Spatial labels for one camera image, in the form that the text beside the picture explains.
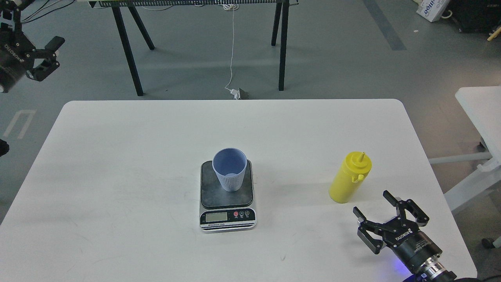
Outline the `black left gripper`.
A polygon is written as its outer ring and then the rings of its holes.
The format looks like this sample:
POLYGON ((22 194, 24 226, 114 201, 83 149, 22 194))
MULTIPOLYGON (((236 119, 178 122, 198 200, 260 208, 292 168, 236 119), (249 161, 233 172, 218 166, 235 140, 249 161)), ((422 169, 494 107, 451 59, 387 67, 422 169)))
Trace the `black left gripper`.
POLYGON ((1 92, 7 93, 25 75, 35 81, 43 81, 60 64, 57 50, 65 39, 55 36, 43 49, 35 49, 33 43, 22 31, 20 13, 31 5, 33 0, 1 0, 0 29, 0 84, 1 92), (42 59, 34 66, 35 59, 42 59))

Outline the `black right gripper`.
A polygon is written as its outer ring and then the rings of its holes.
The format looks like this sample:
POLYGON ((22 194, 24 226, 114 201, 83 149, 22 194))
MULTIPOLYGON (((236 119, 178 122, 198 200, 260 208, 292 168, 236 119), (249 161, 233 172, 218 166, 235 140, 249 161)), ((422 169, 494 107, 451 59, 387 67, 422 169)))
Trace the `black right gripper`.
POLYGON ((388 246, 404 266, 414 275, 416 282, 453 282, 456 274, 440 262, 440 249, 419 227, 428 224, 429 216, 412 200, 398 200, 389 191, 383 197, 396 208, 396 217, 385 223, 376 223, 353 208, 359 226, 358 237, 374 253, 388 246))

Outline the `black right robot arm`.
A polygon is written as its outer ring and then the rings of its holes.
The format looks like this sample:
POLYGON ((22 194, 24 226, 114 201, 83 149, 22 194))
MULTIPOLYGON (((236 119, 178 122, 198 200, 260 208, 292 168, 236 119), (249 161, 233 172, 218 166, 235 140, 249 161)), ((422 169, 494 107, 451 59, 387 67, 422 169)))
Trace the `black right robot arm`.
POLYGON ((358 237, 378 255, 388 247, 411 275, 406 282, 479 282, 474 277, 458 278, 440 262, 442 250, 420 227, 428 224, 429 216, 412 200, 394 197, 383 191, 383 197, 396 209, 396 216, 385 223, 370 221, 358 209, 353 213, 358 220, 358 237))

